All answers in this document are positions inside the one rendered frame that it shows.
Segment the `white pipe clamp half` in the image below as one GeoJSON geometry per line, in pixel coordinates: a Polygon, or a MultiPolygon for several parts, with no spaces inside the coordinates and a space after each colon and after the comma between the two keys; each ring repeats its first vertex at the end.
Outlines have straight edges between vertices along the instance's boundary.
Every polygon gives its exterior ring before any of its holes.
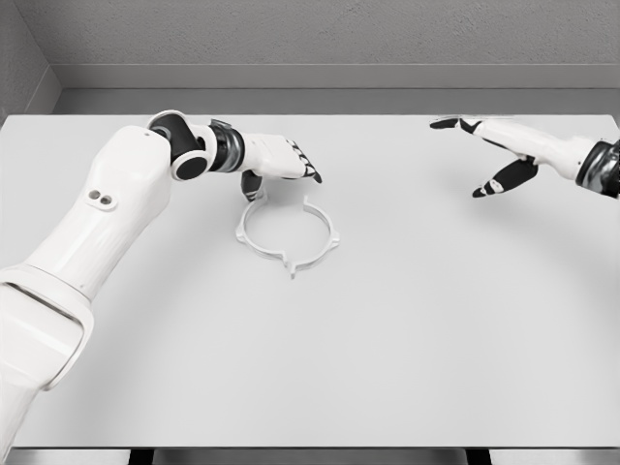
{"type": "Polygon", "coordinates": [[[322,208],[311,203],[308,196],[304,197],[303,210],[306,213],[310,213],[311,215],[317,217],[323,222],[327,229],[327,239],[325,245],[317,254],[311,256],[309,259],[294,261],[290,263],[288,271],[292,280],[296,278],[297,274],[300,271],[311,269],[323,262],[327,258],[327,256],[340,245],[341,242],[341,235],[335,229],[331,218],[322,208]]]}
{"type": "Polygon", "coordinates": [[[282,265],[287,269],[290,278],[294,280],[296,277],[295,267],[293,262],[289,260],[287,253],[283,250],[271,250],[262,247],[261,245],[255,243],[251,238],[250,234],[248,233],[247,226],[250,218],[253,216],[254,213],[257,213],[261,208],[266,206],[267,202],[268,195],[266,193],[266,190],[261,189],[257,193],[256,197],[248,203],[248,205],[241,213],[239,222],[235,228],[236,240],[241,244],[246,245],[261,258],[281,262],[282,265]]]}

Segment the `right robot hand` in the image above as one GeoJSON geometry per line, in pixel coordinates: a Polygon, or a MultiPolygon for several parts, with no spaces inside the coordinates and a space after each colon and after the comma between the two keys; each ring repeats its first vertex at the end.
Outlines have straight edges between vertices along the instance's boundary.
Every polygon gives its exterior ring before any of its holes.
{"type": "Polygon", "coordinates": [[[434,130],[460,129],[516,157],[476,188],[472,193],[474,199],[506,193],[533,179],[549,148],[549,138],[542,132],[504,119],[450,116],[432,121],[429,127],[434,130]]]}

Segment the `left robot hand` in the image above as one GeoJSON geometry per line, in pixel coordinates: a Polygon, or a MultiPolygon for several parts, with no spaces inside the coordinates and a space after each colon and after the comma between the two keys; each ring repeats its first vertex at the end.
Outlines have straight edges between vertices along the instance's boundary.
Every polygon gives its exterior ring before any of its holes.
{"type": "Polygon", "coordinates": [[[281,135],[243,134],[244,158],[239,167],[241,192],[253,202],[261,189],[264,177],[283,179],[312,178],[322,183],[322,177],[308,157],[291,139],[281,135]]]}

